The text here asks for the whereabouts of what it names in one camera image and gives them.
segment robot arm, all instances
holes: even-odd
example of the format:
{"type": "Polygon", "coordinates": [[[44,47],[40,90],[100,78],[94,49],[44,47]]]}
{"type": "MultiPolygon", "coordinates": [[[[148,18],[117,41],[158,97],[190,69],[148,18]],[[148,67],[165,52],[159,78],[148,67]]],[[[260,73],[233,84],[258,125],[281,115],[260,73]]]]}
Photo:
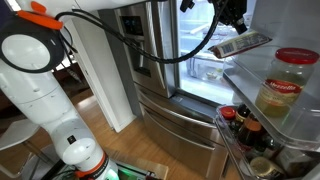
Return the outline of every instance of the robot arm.
{"type": "MultiPolygon", "coordinates": [[[[222,7],[223,3],[216,3],[215,9],[222,7]]],[[[193,0],[182,0],[180,10],[186,12],[188,8],[192,9],[195,3],[193,0]]],[[[227,6],[219,17],[219,21],[225,25],[232,25],[238,34],[242,34],[247,30],[244,24],[243,14],[247,12],[247,0],[229,0],[227,6]]]]}
{"type": "MultiPolygon", "coordinates": [[[[24,11],[47,18],[72,8],[91,11],[140,1],[18,0],[18,4],[24,11]]],[[[60,159],[74,165],[80,178],[117,179],[115,163],[109,160],[49,70],[65,56],[57,31],[70,43],[64,29],[52,30],[13,16],[0,33],[0,88],[29,120],[48,132],[60,159]],[[46,72],[37,71],[44,67],[46,72]]]]}

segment refrigerator shelf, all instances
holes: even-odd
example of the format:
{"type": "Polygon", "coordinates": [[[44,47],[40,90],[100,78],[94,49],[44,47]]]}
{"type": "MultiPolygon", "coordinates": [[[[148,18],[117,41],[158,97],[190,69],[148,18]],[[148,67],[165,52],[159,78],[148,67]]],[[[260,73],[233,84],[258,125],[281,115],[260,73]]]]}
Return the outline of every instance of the refrigerator shelf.
{"type": "Polygon", "coordinates": [[[259,57],[255,64],[252,63],[252,57],[257,59],[254,53],[227,62],[223,78],[276,141],[291,148],[320,152],[320,100],[318,96],[308,93],[310,88],[303,90],[295,104],[287,105],[289,112],[282,117],[269,117],[255,105],[261,86],[272,91],[263,83],[274,52],[269,54],[259,57]]]}
{"type": "MultiPolygon", "coordinates": [[[[231,130],[229,129],[228,124],[220,113],[220,109],[225,106],[217,107],[218,116],[215,118],[215,123],[221,134],[221,137],[225,143],[225,146],[229,152],[229,157],[231,158],[233,164],[235,165],[238,173],[243,180],[253,180],[259,179],[256,177],[253,172],[250,170],[249,162],[247,161],[245,154],[239,149],[239,144],[233,136],[231,130]]],[[[229,106],[234,110],[237,109],[237,106],[229,106]]]]}

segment condiment bottle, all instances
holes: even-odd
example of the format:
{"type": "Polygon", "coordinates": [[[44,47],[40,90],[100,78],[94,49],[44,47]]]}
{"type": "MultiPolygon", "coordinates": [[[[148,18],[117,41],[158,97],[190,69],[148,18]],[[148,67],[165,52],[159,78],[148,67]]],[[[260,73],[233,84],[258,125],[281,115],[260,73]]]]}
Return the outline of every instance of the condiment bottle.
{"type": "Polygon", "coordinates": [[[253,148],[245,154],[248,161],[251,161],[252,159],[258,156],[263,156],[267,148],[267,143],[264,141],[263,138],[265,134],[266,130],[262,127],[259,131],[259,134],[257,135],[253,148]]]}
{"type": "Polygon", "coordinates": [[[266,149],[263,152],[263,157],[265,157],[267,159],[274,159],[277,156],[277,154],[279,153],[280,149],[281,149],[281,144],[278,143],[277,141],[275,141],[273,139],[273,137],[270,136],[269,133],[266,133],[262,137],[262,140],[266,144],[266,149]]]}
{"type": "Polygon", "coordinates": [[[236,118],[230,123],[230,130],[234,136],[237,136],[243,124],[243,121],[249,116],[250,109],[245,104],[240,104],[237,108],[236,118]]]}
{"type": "Polygon", "coordinates": [[[247,152],[252,149],[254,143],[256,142],[256,138],[259,136],[261,128],[262,126],[257,118],[250,113],[245,119],[237,138],[240,149],[243,152],[247,152]]]}
{"type": "Polygon", "coordinates": [[[255,104],[265,115],[281,117],[298,98],[319,54],[301,48],[282,48],[275,57],[255,104]]]}
{"type": "Polygon", "coordinates": [[[250,162],[251,170],[262,179],[283,179],[285,172],[272,161],[264,157],[256,157],[250,162]]]}
{"type": "Polygon", "coordinates": [[[224,106],[220,108],[220,113],[223,116],[224,120],[226,120],[226,123],[229,125],[231,121],[235,119],[236,111],[229,106],[224,106]]]}

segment jar lid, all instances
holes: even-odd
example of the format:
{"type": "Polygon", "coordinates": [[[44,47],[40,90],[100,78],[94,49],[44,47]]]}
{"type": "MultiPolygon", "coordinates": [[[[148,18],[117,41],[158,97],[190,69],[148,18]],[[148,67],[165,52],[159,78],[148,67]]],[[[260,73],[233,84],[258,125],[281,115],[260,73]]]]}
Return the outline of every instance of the jar lid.
{"type": "Polygon", "coordinates": [[[276,58],[291,64],[314,64],[319,59],[319,54],[301,48],[281,48],[277,50],[276,58]]]}
{"type": "Polygon", "coordinates": [[[234,116],[236,115],[236,111],[232,107],[229,107],[229,106],[222,107],[220,109],[220,112],[226,120],[233,119],[234,116]]]}
{"type": "Polygon", "coordinates": [[[257,176],[268,177],[273,168],[269,160],[264,157],[256,157],[251,160],[250,167],[257,176]]]}

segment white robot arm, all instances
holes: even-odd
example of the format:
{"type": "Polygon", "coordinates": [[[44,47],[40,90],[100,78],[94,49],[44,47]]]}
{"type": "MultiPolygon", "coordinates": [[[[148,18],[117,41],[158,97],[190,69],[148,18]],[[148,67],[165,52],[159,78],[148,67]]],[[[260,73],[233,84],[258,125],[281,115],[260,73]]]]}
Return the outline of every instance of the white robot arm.
{"type": "MultiPolygon", "coordinates": [[[[73,8],[92,11],[141,1],[17,0],[22,10],[36,12],[40,17],[54,17],[73,8]]],[[[70,40],[64,29],[58,31],[70,40]]],[[[49,65],[51,68],[57,65],[55,60],[62,60],[65,54],[61,42],[52,36],[52,32],[52,29],[20,17],[13,17],[3,26],[0,33],[0,88],[28,119],[49,133],[59,157],[66,164],[75,165],[80,178],[117,179],[117,166],[109,160],[49,71],[49,65]],[[47,66],[46,72],[37,72],[47,66]]]]}

